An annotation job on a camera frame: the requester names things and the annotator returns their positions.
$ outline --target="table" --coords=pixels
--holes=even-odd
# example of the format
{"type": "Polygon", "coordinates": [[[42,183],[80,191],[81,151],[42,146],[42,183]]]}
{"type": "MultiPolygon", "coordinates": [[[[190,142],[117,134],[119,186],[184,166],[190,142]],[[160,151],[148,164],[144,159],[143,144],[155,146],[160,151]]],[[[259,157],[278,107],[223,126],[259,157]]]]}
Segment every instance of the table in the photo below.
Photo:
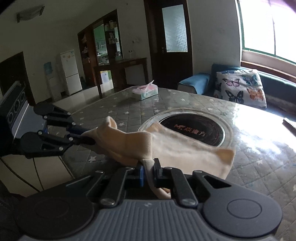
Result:
{"type": "Polygon", "coordinates": [[[126,83],[126,74],[125,68],[135,65],[143,65],[143,71],[145,76],[146,84],[149,83],[148,80],[148,70],[147,70],[147,60],[146,58],[137,58],[137,59],[123,59],[120,61],[109,62],[108,64],[101,64],[94,67],[94,72],[96,76],[97,86],[99,90],[99,95],[102,98],[102,91],[100,84],[102,84],[101,80],[101,71],[110,70],[112,74],[112,81],[114,88],[116,87],[119,90],[123,90],[127,88],[126,83]]]}
{"type": "MultiPolygon", "coordinates": [[[[292,241],[296,230],[296,137],[283,125],[282,117],[260,109],[221,99],[159,88],[159,94],[138,101],[130,98],[131,88],[98,100],[74,113],[84,128],[95,128],[106,116],[114,118],[125,132],[137,131],[150,117],[178,107],[214,113],[226,120],[233,131],[236,149],[227,180],[270,195],[283,208],[284,218],[277,237],[292,241]]],[[[75,177],[102,169],[112,173],[120,164],[81,146],[72,146],[62,157],[75,177]]]]}

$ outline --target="stove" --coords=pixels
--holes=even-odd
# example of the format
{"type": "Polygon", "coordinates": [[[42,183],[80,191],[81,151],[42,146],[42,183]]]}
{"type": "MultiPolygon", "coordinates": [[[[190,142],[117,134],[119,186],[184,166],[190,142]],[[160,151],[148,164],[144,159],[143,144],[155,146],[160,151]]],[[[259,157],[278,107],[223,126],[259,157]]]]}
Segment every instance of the stove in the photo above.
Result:
{"type": "Polygon", "coordinates": [[[176,108],[148,119],[139,129],[146,130],[154,122],[188,137],[216,147],[229,147],[232,141],[230,125],[221,117],[193,109],[176,108]]]}

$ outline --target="towel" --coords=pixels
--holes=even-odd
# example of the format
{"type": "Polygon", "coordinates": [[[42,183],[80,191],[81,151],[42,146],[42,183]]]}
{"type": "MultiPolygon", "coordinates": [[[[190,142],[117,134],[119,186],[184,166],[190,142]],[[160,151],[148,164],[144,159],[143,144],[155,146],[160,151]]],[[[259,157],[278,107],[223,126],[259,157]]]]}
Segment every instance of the towel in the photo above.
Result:
{"type": "Polygon", "coordinates": [[[87,148],[105,154],[123,165],[135,167],[140,161],[145,169],[147,182],[160,199],[169,199],[170,193],[153,185],[154,158],[162,167],[175,167],[184,174],[202,170],[225,179],[233,164],[235,151],[213,147],[193,138],[172,131],[158,122],[146,131],[125,133],[117,129],[110,116],[104,123],[82,135],[93,138],[96,144],[87,148]]]}

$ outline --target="doorway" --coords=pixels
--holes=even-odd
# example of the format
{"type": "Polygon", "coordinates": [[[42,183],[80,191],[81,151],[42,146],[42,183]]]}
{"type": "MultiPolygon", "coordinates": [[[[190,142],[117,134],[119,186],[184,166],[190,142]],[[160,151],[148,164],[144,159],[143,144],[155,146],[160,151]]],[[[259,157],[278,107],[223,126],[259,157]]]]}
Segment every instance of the doorway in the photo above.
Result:
{"type": "Polygon", "coordinates": [[[154,83],[177,89],[192,76],[192,47],[186,0],[144,0],[154,83]]]}
{"type": "Polygon", "coordinates": [[[25,86],[28,103],[32,106],[36,105],[27,75],[23,52],[0,63],[0,88],[2,95],[9,90],[15,81],[19,81],[22,86],[25,86]]]}

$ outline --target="butterfly print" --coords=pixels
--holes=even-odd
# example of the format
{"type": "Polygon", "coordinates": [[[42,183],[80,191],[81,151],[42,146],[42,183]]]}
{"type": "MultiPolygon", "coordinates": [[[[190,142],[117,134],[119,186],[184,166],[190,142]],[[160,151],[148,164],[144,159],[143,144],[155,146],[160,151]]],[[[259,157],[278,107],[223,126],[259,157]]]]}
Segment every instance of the butterfly print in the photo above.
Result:
{"type": "Polygon", "coordinates": [[[242,75],[242,78],[248,86],[252,86],[252,85],[257,86],[258,85],[257,76],[255,74],[252,77],[242,75]]]}
{"type": "Polygon", "coordinates": [[[233,93],[231,93],[228,90],[225,90],[225,92],[226,92],[226,94],[229,97],[229,101],[236,102],[236,103],[239,103],[239,104],[243,104],[244,103],[244,100],[243,100],[244,92],[243,91],[239,91],[237,93],[237,96],[235,96],[233,93]]]}
{"type": "Polygon", "coordinates": [[[223,79],[225,82],[226,82],[226,84],[228,85],[228,86],[234,86],[234,87],[238,87],[239,86],[239,79],[235,79],[235,80],[229,80],[229,79],[223,79]]]}
{"type": "Polygon", "coordinates": [[[263,98],[263,94],[262,94],[262,90],[261,89],[259,89],[257,92],[256,91],[254,91],[254,90],[250,90],[250,89],[248,89],[247,88],[247,91],[249,92],[249,94],[250,94],[250,98],[252,99],[252,100],[259,100],[259,99],[261,99],[262,101],[264,100],[264,98],[263,98]]]}
{"type": "Polygon", "coordinates": [[[215,89],[221,92],[221,85],[222,85],[222,83],[216,85],[215,89]]]}
{"type": "Polygon", "coordinates": [[[235,70],[226,70],[226,71],[221,71],[220,73],[222,74],[234,74],[235,70]]]}

